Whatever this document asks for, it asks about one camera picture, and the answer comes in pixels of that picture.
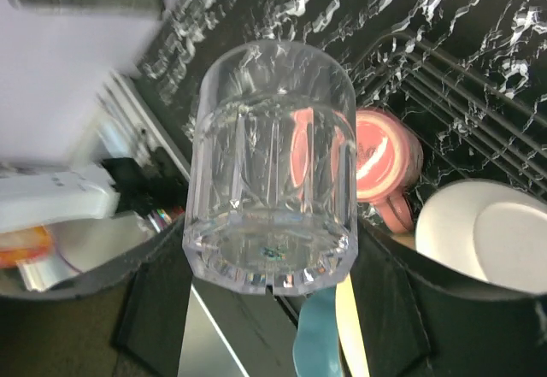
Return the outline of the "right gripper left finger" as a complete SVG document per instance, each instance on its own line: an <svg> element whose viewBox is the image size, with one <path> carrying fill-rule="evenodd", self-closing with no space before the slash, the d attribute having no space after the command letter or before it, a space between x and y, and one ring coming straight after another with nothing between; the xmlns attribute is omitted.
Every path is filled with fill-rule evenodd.
<svg viewBox="0 0 547 377"><path fill-rule="evenodd" d="M1 295L3 376L112 376L120 354L140 372L175 376L191 269L184 219L45 294Z"/></svg>

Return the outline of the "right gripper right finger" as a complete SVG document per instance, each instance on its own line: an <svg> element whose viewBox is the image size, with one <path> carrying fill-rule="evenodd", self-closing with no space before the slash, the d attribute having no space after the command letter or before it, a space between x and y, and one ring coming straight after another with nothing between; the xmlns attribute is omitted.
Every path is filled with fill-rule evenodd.
<svg viewBox="0 0 547 377"><path fill-rule="evenodd" d="M358 222L350 271L372 376L544 376L546 296L472 279Z"/></svg>

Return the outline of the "orange bird plate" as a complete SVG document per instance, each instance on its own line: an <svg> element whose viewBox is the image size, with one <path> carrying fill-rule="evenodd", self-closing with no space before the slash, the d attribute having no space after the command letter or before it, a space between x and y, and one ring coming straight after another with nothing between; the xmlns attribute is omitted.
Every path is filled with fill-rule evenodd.
<svg viewBox="0 0 547 377"><path fill-rule="evenodd" d="M335 312L339 341L350 374L356 377L369 377L368 360L350 275L337 284Z"/></svg>

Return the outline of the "teal scalloped plate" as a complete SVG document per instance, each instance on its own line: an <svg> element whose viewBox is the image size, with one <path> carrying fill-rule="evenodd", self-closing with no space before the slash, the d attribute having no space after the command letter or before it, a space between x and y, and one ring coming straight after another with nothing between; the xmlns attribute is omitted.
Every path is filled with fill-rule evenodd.
<svg viewBox="0 0 547 377"><path fill-rule="evenodd" d="M344 376L334 287L315 292L302 304L292 357L299 377Z"/></svg>

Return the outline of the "white watermelon pattern plate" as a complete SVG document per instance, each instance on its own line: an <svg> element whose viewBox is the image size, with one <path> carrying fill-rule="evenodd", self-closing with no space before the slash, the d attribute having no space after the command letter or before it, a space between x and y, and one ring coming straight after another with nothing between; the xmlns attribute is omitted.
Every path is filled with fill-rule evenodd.
<svg viewBox="0 0 547 377"><path fill-rule="evenodd" d="M423 256L495 286L546 292L546 204L489 180L460 180L435 192L416 224Z"/></svg>

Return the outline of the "pink mug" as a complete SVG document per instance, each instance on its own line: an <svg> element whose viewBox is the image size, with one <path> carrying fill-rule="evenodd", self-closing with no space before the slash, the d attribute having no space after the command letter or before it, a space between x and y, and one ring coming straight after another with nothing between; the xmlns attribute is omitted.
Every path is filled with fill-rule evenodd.
<svg viewBox="0 0 547 377"><path fill-rule="evenodd" d="M398 118L379 109L356 111L356 198L376 209L394 233L414 230L404 189L423 165L417 137Z"/></svg>

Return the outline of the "clear drinking glass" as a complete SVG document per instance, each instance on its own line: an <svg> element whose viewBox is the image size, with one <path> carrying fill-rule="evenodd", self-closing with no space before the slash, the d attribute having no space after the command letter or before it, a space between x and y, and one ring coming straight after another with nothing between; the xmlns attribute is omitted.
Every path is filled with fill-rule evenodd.
<svg viewBox="0 0 547 377"><path fill-rule="evenodd" d="M300 296L358 254L356 95L325 52L264 39L205 74L182 247L194 275L243 294Z"/></svg>

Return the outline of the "black wire dish rack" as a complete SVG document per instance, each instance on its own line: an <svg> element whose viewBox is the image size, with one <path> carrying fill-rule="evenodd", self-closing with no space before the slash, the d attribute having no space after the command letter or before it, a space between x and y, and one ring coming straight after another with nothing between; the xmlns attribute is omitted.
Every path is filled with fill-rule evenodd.
<svg viewBox="0 0 547 377"><path fill-rule="evenodd" d="M425 179L441 172L496 180L546 199L546 88L528 64L505 58L475 70L415 33L387 33L352 68L359 105L395 115L426 148Z"/></svg>

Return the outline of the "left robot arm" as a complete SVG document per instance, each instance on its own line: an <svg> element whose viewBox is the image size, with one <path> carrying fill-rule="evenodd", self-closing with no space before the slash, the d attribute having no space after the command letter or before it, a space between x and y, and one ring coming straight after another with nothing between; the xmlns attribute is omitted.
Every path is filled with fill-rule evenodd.
<svg viewBox="0 0 547 377"><path fill-rule="evenodd" d="M1 232L113 215L120 194L105 168L7 172L1 177Z"/></svg>

